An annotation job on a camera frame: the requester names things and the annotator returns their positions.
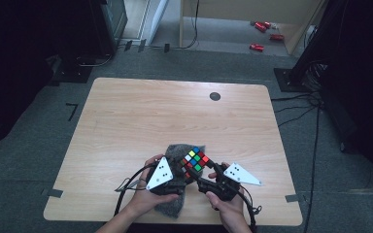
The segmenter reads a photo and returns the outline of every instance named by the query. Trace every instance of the red object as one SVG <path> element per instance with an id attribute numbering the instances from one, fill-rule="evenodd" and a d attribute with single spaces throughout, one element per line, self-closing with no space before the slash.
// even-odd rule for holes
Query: red object
<path id="1" fill-rule="evenodd" d="M 251 44 L 250 45 L 250 50 L 257 50 L 263 52 L 264 46 L 259 45 L 259 44 Z"/>
<path id="2" fill-rule="evenodd" d="M 271 34 L 269 36 L 269 40 L 274 40 L 274 41 L 283 41 L 284 40 L 284 36 L 281 35 L 281 34 Z"/>
<path id="3" fill-rule="evenodd" d="M 255 23 L 255 28 L 258 29 L 261 32 L 266 31 L 266 27 L 264 26 L 264 24 L 262 22 L 256 22 Z"/>
<path id="4" fill-rule="evenodd" d="M 271 28 L 271 22 L 263 22 L 262 23 L 266 28 Z"/>

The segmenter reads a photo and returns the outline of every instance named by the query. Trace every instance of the white triangular marker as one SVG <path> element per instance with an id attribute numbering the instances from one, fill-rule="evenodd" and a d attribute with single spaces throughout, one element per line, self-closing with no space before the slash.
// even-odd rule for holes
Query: white triangular marker
<path id="1" fill-rule="evenodd" d="M 169 182 L 173 178 L 171 168 L 169 167 L 168 161 L 165 157 L 162 157 L 156 166 L 153 176 L 147 183 L 147 190 L 153 189 L 154 187 Z"/>
<path id="2" fill-rule="evenodd" d="M 260 182 L 259 179 L 251 175 L 251 173 L 235 162 L 232 163 L 223 173 L 226 177 L 231 178 L 237 183 L 262 185 L 262 182 Z"/>

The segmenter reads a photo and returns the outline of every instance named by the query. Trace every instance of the black tape mark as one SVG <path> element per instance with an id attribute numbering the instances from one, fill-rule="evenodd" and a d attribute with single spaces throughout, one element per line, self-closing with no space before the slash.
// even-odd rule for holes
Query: black tape mark
<path id="1" fill-rule="evenodd" d="M 299 202 L 298 195 L 296 195 L 296 194 L 287 195 L 286 200 L 287 200 L 287 202 Z"/>
<path id="2" fill-rule="evenodd" d="M 141 45 L 139 45 L 138 52 L 144 51 L 146 42 L 147 42 L 147 39 L 144 39 L 141 41 Z"/>
<path id="3" fill-rule="evenodd" d="M 163 49 L 163 52 L 168 52 L 169 51 L 169 44 L 165 44 L 165 48 Z"/>
<path id="4" fill-rule="evenodd" d="M 57 198 L 61 198 L 62 194 L 63 194 L 62 190 L 46 189 L 46 188 L 42 190 L 42 193 L 41 193 L 41 195 L 43 196 L 52 196 L 52 197 L 57 197 Z"/>
<path id="5" fill-rule="evenodd" d="M 132 41 L 128 41 L 125 45 L 125 51 L 128 51 L 131 49 L 131 46 L 132 46 Z"/>
<path id="6" fill-rule="evenodd" d="M 71 121 L 72 117 L 74 117 L 74 114 L 75 114 L 75 112 L 77 111 L 78 104 L 70 104 L 70 103 L 66 103 L 66 106 L 74 106 L 74 107 L 75 107 L 74 110 L 72 111 L 71 116 L 69 116 L 69 119 L 68 119 L 68 121 Z"/>

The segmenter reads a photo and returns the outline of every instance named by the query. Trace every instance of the black base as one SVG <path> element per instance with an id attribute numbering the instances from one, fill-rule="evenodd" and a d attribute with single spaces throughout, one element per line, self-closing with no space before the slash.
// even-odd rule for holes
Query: black base
<path id="1" fill-rule="evenodd" d="M 291 69 L 274 68 L 275 78 L 282 92 L 312 92 L 302 83 L 294 83 L 289 80 Z"/>
<path id="2" fill-rule="evenodd" d="M 59 85 L 59 83 L 87 83 L 91 66 L 66 65 L 61 62 L 57 68 L 50 85 Z"/>

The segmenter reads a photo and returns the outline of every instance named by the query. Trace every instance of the gray carpet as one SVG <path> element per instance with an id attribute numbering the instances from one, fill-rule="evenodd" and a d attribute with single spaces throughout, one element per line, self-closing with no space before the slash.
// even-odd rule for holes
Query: gray carpet
<path id="1" fill-rule="evenodd" d="M 217 83 L 257 83 L 271 98 L 289 97 L 275 81 L 273 68 L 290 68 L 288 56 L 234 54 L 193 50 L 120 49 L 106 65 L 95 67 L 88 83 L 46 86 L 0 142 L 0 232 L 93 232 L 101 222 L 47 221 L 48 198 L 41 195 L 56 179 L 85 99 L 97 77 L 160 79 Z M 73 107 L 77 112 L 68 121 Z M 307 106 L 306 100 L 273 102 L 275 110 Z M 276 113 L 277 122 L 300 116 L 305 109 Z M 280 127 L 300 208 L 307 215 L 316 114 Z M 360 154 L 339 150 L 338 136 L 325 111 L 320 111 L 315 194 L 308 232 L 373 232 L 373 165 Z M 297 227 L 260 226 L 259 232 L 302 232 Z"/>

